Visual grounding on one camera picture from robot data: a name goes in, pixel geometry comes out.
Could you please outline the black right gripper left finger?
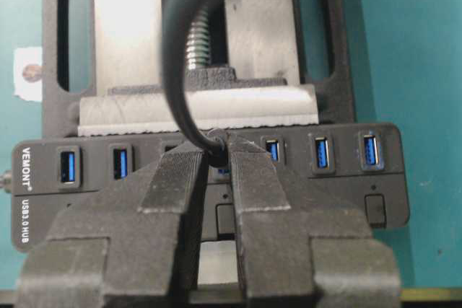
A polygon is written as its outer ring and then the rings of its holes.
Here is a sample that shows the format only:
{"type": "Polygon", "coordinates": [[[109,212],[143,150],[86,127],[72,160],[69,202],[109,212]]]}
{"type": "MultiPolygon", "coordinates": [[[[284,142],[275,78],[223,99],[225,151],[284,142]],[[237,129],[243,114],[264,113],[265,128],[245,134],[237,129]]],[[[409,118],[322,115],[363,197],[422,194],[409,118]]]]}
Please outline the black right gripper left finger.
{"type": "Polygon", "coordinates": [[[32,249],[18,307],[169,307],[196,288],[205,154],[185,143],[63,210],[32,249]]]}

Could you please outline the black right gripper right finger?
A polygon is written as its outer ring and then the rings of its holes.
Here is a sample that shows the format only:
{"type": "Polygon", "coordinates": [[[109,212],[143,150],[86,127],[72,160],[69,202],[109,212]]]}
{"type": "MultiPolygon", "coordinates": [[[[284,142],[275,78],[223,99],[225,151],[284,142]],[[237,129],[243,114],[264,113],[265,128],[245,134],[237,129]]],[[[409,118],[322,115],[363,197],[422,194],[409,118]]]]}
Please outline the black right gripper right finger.
{"type": "Polygon", "coordinates": [[[399,307],[392,250],[365,215],[236,135],[227,141],[248,307],[399,307]]]}

